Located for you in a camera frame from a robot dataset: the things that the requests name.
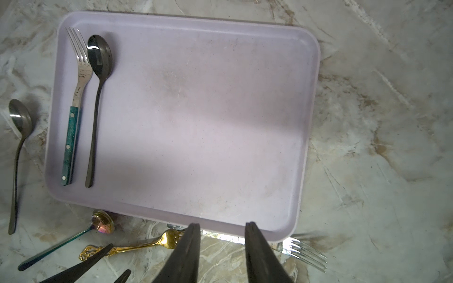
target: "spoon bowl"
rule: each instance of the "spoon bowl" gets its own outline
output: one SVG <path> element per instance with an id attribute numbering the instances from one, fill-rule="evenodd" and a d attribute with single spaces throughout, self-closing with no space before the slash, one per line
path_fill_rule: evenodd
<path id="1" fill-rule="evenodd" d="M 88 39 L 88 60 L 90 60 L 93 72 L 99 80 L 105 81 L 112 72 L 112 52 L 105 39 L 100 35 L 92 35 Z"/>
<path id="2" fill-rule="evenodd" d="M 25 105 L 17 99 L 12 99 L 9 105 L 10 117 L 17 130 L 22 134 L 22 138 L 27 138 L 33 131 L 30 113 Z"/>
<path id="3" fill-rule="evenodd" d="M 22 145 L 24 144 L 25 139 L 33 131 L 33 124 L 31 122 L 30 113 L 28 112 L 25 105 L 17 99 L 12 99 L 9 105 L 10 117 L 13 120 L 14 125 L 17 130 L 22 135 L 22 138 L 19 141 L 17 147 L 16 156 L 14 159 L 14 180 L 13 180 L 13 196 L 11 199 L 11 215 L 10 215 L 10 225 L 8 228 L 8 234 L 12 235 L 16 231 L 17 225 L 17 167 L 19 165 L 19 155 Z"/>
<path id="4" fill-rule="evenodd" d="M 103 210 L 93 211 L 91 226 L 103 234 L 111 234 L 115 230 L 112 218 Z"/>

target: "silver spoon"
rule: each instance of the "silver spoon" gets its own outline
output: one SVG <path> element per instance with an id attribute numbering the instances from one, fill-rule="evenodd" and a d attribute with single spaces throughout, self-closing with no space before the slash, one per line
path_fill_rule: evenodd
<path id="1" fill-rule="evenodd" d="M 112 71 L 112 53 L 107 42 L 99 35 L 92 35 L 88 39 L 88 59 L 94 73 L 99 78 L 96 102 L 94 104 L 93 134 L 91 137 L 90 159 L 88 161 L 87 178 L 85 186 L 91 187 L 94 180 L 94 162 L 96 159 L 96 136 L 97 136 L 97 113 L 99 111 L 99 98 L 101 97 L 102 86 Z"/>
<path id="2" fill-rule="evenodd" d="M 88 229 L 75 234 L 71 238 L 68 238 L 64 240 L 63 242 L 56 244 L 53 247 L 48 248 L 47 250 L 35 255 L 32 258 L 29 258 L 28 260 L 24 261 L 18 266 L 19 271 L 24 271 L 33 264 L 37 263 L 38 261 L 42 260 L 45 256 L 49 255 L 53 251 L 55 251 L 58 248 L 61 248 L 62 246 L 66 245 L 67 243 L 71 242 L 72 240 L 77 239 L 78 237 L 82 236 L 83 234 L 87 233 L 88 231 L 91 230 L 98 230 L 101 233 L 104 234 L 111 234 L 115 230 L 114 225 L 113 225 L 113 220 L 110 217 L 110 215 L 107 214 L 107 212 L 103 210 L 95 210 L 93 211 L 93 216 L 91 218 L 91 225 Z"/>
<path id="3" fill-rule="evenodd" d="M 33 124 L 31 122 L 30 114 L 25 107 L 17 99 L 12 99 L 10 101 L 10 117 L 13 120 L 14 125 L 22 134 L 22 138 L 19 141 L 19 146 L 17 147 L 16 157 L 14 160 L 14 183 L 13 183 L 13 198 L 11 201 L 11 216 L 10 216 L 10 227 L 8 229 L 8 234 L 12 235 L 16 231 L 17 223 L 17 166 L 19 164 L 19 154 L 24 144 L 25 139 L 33 131 Z"/>

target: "countertop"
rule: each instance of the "countertop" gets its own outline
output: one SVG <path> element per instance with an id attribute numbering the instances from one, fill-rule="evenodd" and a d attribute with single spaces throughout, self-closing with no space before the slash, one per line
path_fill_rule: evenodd
<path id="1" fill-rule="evenodd" d="M 0 278 L 39 282 L 88 244 L 132 245 L 164 223 L 116 216 L 26 271 L 17 266 L 89 225 L 91 208 L 52 199 L 43 163 L 56 28 L 96 10 L 300 26 L 322 60 L 296 233 L 328 256 L 326 274 L 279 255 L 300 283 L 453 282 L 453 6 L 447 0 L 11 0 L 0 5 Z M 7 235 L 19 133 L 12 98 L 36 121 L 19 163 L 19 224 Z M 171 250 L 104 258 L 78 282 L 151 282 Z M 244 246 L 202 238 L 200 282 L 246 282 Z"/>

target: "fork tines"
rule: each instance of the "fork tines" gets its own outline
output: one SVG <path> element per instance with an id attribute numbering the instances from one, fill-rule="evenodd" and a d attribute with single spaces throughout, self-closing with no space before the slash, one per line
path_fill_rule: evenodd
<path id="1" fill-rule="evenodd" d="M 296 238 L 285 239 L 283 247 L 288 251 L 288 255 L 294 256 L 324 273 L 326 272 L 327 257 L 315 248 Z"/>
<path id="2" fill-rule="evenodd" d="M 65 29 L 69 36 L 72 48 L 74 49 L 74 53 L 77 55 L 77 60 L 80 63 L 89 64 L 87 46 L 80 31 L 71 27 Z"/>

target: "silver fork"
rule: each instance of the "silver fork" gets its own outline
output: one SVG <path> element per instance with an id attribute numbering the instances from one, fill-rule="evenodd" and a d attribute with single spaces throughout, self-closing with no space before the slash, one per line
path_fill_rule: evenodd
<path id="1" fill-rule="evenodd" d="M 61 176 L 61 184 L 66 186 L 72 181 L 72 171 L 74 167 L 74 153 L 79 127 L 80 101 L 82 99 L 83 90 L 91 79 L 93 69 L 87 56 L 87 45 L 83 40 L 80 31 L 74 28 L 66 28 L 69 41 L 77 58 L 77 86 L 72 99 L 72 106 L 69 109 L 69 122 L 67 125 L 66 144 L 64 149 L 63 171 Z"/>
<path id="2" fill-rule="evenodd" d="M 226 234 L 219 234 L 216 232 L 210 232 L 203 230 L 201 233 L 205 237 L 220 239 L 224 241 L 229 241 L 237 244 L 245 244 L 245 239 L 242 237 L 231 236 Z M 309 264 L 321 272 L 326 273 L 327 269 L 327 257 L 322 254 L 320 251 L 316 250 L 315 248 L 309 246 L 308 244 L 292 237 L 288 237 L 283 240 L 283 242 L 279 242 L 277 244 L 269 244 L 273 250 L 276 250 L 282 254 L 290 255 L 297 258 L 300 261 Z"/>
<path id="3" fill-rule="evenodd" d="M 276 251 L 283 254 L 294 256 L 309 264 L 318 270 L 326 273 L 327 257 L 315 248 L 307 245 L 306 243 L 292 237 L 288 237 L 277 244 Z"/>

